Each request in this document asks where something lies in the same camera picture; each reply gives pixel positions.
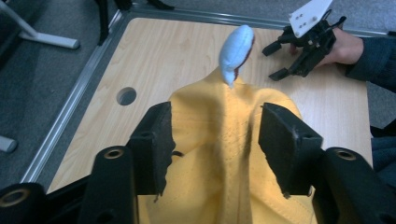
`white chair leg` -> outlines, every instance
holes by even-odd
[[[47,35],[37,32],[32,26],[24,21],[17,13],[15,13],[6,3],[0,0],[0,10],[4,11],[8,16],[14,20],[21,28],[20,37],[27,40],[32,40],[44,44],[55,45],[68,49],[77,49],[79,41],[57,35]]]

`circular hole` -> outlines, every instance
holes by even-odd
[[[120,105],[130,105],[136,99],[136,90],[132,87],[126,87],[117,94],[117,102]]]
[[[10,207],[23,202],[29,195],[29,189],[15,189],[0,198],[0,207]]]
[[[105,158],[113,160],[113,159],[116,159],[116,158],[122,156],[122,154],[123,154],[122,149],[111,149],[105,154]]]
[[[107,223],[114,219],[114,213],[110,211],[105,211],[99,214],[98,218],[96,219],[96,223]]]
[[[342,149],[337,149],[335,150],[335,153],[337,153],[338,157],[340,157],[341,159],[347,160],[347,161],[354,161],[356,160],[356,156],[353,155],[350,152],[347,152],[345,150]]]

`black plastic part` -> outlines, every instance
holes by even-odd
[[[279,42],[276,41],[276,42],[274,42],[274,43],[268,45],[267,47],[265,47],[265,48],[262,50],[262,53],[263,53],[265,56],[269,56],[269,55],[271,55],[271,54],[277,52],[277,51],[280,50],[281,48],[282,48],[282,45],[279,44]]]
[[[89,175],[47,195],[48,224],[77,223]]]
[[[315,194],[321,199],[333,198],[335,204],[332,210],[323,209],[316,205],[325,201],[315,202],[318,198],[314,197],[318,223],[396,223],[396,196],[360,154],[346,148],[328,148],[317,169],[328,188],[315,186]],[[337,215],[333,219],[336,222],[329,218],[331,214]]]
[[[319,158],[322,137],[287,108],[265,103],[259,144],[287,195],[308,195],[312,164]]]
[[[288,77],[290,72],[287,68],[282,68],[277,72],[274,72],[272,75],[269,76],[273,81],[279,81],[285,77]]]
[[[36,183],[11,185],[0,191],[0,223],[42,223],[46,194]]]
[[[78,223],[137,223],[132,151],[109,147],[95,158]]]
[[[151,107],[131,135],[127,147],[134,152],[136,192],[163,194],[167,167],[175,148],[172,137],[171,103]]]

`hole in table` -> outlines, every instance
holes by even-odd
[[[136,99],[136,90],[132,87],[125,87],[117,94],[117,102],[120,105],[130,105]]]

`light blue object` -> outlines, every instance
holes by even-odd
[[[219,66],[224,81],[232,88],[233,82],[237,75],[235,68],[242,65],[250,49],[252,48],[254,38],[253,30],[247,26],[242,25],[236,28],[224,42],[220,55]]]

